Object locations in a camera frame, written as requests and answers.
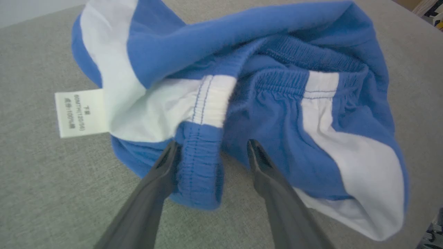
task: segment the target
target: stitching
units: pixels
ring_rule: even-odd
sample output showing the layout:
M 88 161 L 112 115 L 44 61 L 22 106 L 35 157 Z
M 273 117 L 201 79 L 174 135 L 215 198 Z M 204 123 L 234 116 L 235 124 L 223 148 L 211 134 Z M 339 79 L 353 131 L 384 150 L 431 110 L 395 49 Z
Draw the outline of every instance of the stitching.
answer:
M 198 130 L 197 130 L 197 136 L 196 136 L 196 139 L 195 139 L 195 143 L 194 143 L 194 155 L 193 155 L 193 157 L 192 157 L 192 166 L 191 166 L 191 178 L 190 178 L 190 181 L 189 181 L 189 188 L 192 190 L 192 175 L 194 174 L 194 166 L 195 166 L 195 155 L 197 154 L 197 143 L 198 143 L 198 138 L 200 137 L 200 129 L 202 128 L 202 124 L 203 124 L 203 116 L 204 116 L 204 110 L 205 110 L 205 106 L 206 106 L 206 100 L 207 100 L 207 98 L 208 98 L 208 92 L 209 92 L 209 88 L 210 88 L 210 86 L 211 86 L 211 83 L 212 83 L 212 80 L 214 79 L 214 76 L 212 76 L 212 78 L 210 79 L 210 81 L 209 81 L 209 85 L 208 85 L 208 90 L 207 90 L 207 92 L 206 92 L 206 96 L 205 96 L 205 100 L 203 101 L 203 107 L 202 107 L 202 119 L 201 119 L 201 121 L 200 121 L 200 125 L 199 125 L 199 127 L 198 127 Z M 192 196 L 191 196 L 191 193 L 192 193 L 192 191 L 190 191 L 189 192 L 189 199 L 193 199 L 192 198 Z
M 197 97 L 195 99 L 195 104 L 194 104 L 194 113 L 192 114 L 192 119 L 191 119 L 192 122 L 194 122 L 195 110 L 197 109 L 197 103 L 198 103 L 198 97 L 200 96 L 200 92 L 202 91 L 202 87 L 203 87 L 205 80 L 206 80 L 206 76 L 203 78 L 203 82 L 200 84 L 200 87 L 198 88 Z
M 190 169 L 190 172 L 191 172 L 191 174 L 190 174 L 190 177 L 189 177 L 189 199 L 193 199 L 192 198 L 192 176 L 193 176 L 193 174 L 194 174 L 194 166 L 195 166 L 195 155 L 197 154 L 197 143 L 198 143 L 198 138 L 200 137 L 200 129 L 201 129 L 201 127 L 202 127 L 202 123 L 203 123 L 203 116 L 204 116 L 204 110 L 205 110 L 205 106 L 206 106 L 206 100 L 207 100 L 207 98 L 208 98 L 208 92 L 209 92 L 209 88 L 210 88 L 210 86 L 211 86 L 211 83 L 212 83 L 212 80 L 214 79 L 214 76 L 212 76 L 212 78 L 210 79 L 210 81 L 209 81 L 209 85 L 208 85 L 208 90 L 206 91 L 206 96 L 205 96 L 205 100 L 203 101 L 203 107 L 202 107 L 202 119 L 200 120 L 200 125 L 199 125 L 199 127 L 198 127 L 198 130 L 197 130 L 197 136 L 196 136 L 196 139 L 195 139 L 195 142 L 194 142 L 194 154 L 193 154 L 193 156 L 192 156 L 192 164 L 191 164 L 191 169 Z M 201 86 L 200 86 L 200 89 L 201 89 L 201 87 L 203 86 L 203 84 L 204 84 L 204 82 L 206 81 L 206 78 L 203 80 L 203 83 L 201 84 Z
M 213 79 L 214 79 L 214 76 L 212 76 L 211 80 L 209 81 L 208 90 L 206 90 L 205 100 L 203 101 L 202 119 L 200 120 L 200 125 L 203 124 L 203 116 L 205 115 L 206 100 L 208 99 L 209 88 L 211 88 L 211 84 L 212 84 Z
M 326 98 L 332 99 L 332 98 L 335 98 L 335 96 L 332 96 L 332 97 L 302 97 L 302 98 L 304 98 L 304 99 L 321 99 L 321 98 L 323 98 L 323 99 L 326 99 Z
M 195 99 L 195 104 L 194 104 L 194 113 L 192 114 L 192 119 L 191 119 L 192 123 L 194 122 L 194 119 L 195 119 L 195 113 L 196 113 L 196 110 L 197 110 L 198 98 L 200 97 L 200 93 L 202 91 L 202 87 L 203 87 L 203 84 L 204 84 L 205 80 L 206 80 L 206 76 L 203 78 L 203 81 L 200 84 L 200 87 L 198 88 L 197 97 Z M 193 131 L 194 131 L 193 125 L 191 125 L 190 138 L 192 138 L 192 134 L 194 134 Z M 188 145 L 188 146 L 186 146 L 186 155 L 190 154 L 189 151 L 190 151 L 190 146 Z M 192 156 L 192 163 L 190 165 L 190 167 L 191 167 L 191 169 L 190 169 L 191 174 L 190 174 L 190 177 L 189 177 L 189 199 L 191 199 L 191 192 L 192 192 L 192 175 L 194 174 L 194 162 L 195 162 L 195 155 Z
M 331 91 L 304 91 L 305 93 L 332 93 L 337 92 L 337 90 L 331 90 Z
M 304 66 L 304 67 L 310 66 L 310 64 L 298 60 L 297 57 L 295 57 L 295 56 L 290 56 L 288 54 L 282 54 L 282 53 L 274 51 L 270 48 L 266 49 L 266 52 L 269 52 L 269 53 L 273 54 L 274 56 L 279 57 L 280 59 L 282 59 L 286 62 L 289 62 L 289 63 L 296 63 L 297 65 Z M 329 65 L 329 66 L 332 70 L 340 71 L 339 67 L 336 65 Z

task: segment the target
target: clothing label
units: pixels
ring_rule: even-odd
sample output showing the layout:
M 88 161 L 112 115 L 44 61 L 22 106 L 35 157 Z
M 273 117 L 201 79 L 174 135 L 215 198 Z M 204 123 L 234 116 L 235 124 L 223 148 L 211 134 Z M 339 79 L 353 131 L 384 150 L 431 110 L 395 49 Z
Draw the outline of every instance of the clothing label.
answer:
M 108 132 L 103 89 L 55 93 L 60 137 Z

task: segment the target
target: gray upholstery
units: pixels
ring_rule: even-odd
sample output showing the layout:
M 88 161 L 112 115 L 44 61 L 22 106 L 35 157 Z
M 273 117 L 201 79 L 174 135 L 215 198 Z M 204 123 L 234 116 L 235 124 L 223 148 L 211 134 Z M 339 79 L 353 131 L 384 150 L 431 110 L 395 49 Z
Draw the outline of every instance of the gray upholstery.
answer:
M 185 21 L 292 0 L 167 0 Z M 316 212 L 340 249 L 412 249 L 442 204 L 443 34 L 389 0 L 360 0 L 391 75 L 389 102 L 410 174 L 404 229 L 373 242 Z M 81 7 L 0 29 L 0 248 L 91 248 L 138 182 L 107 134 L 59 139 L 54 92 L 94 88 L 74 63 L 70 28 Z M 224 156 L 222 206 L 166 201 L 158 249 L 273 248 L 249 173 Z

